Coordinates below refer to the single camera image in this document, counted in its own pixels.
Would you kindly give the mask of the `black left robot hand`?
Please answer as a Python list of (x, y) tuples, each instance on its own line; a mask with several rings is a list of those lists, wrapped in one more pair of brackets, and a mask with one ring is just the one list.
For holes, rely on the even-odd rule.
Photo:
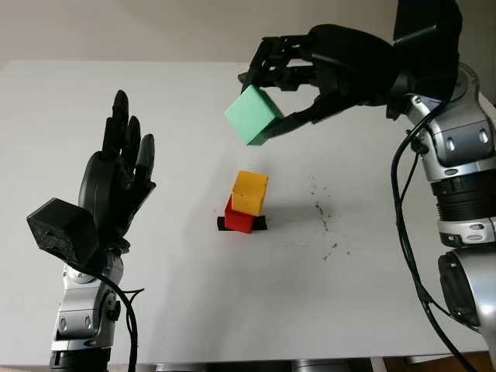
[(88, 161), (78, 199), (79, 206), (92, 214), (104, 248), (129, 251), (125, 234), (156, 187), (151, 180), (154, 158), (153, 135), (141, 135), (140, 121), (129, 114), (127, 94), (117, 91), (102, 149)]

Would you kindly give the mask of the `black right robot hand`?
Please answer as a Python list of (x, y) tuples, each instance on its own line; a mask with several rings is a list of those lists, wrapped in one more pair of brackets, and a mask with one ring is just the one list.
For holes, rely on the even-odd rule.
[(306, 35), (265, 36), (248, 71), (238, 79), (243, 88), (297, 91), (303, 84), (318, 88), (319, 95), (309, 108), (263, 131), (270, 139), (355, 105), (386, 105), (399, 71), (391, 44), (363, 31), (322, 24)]

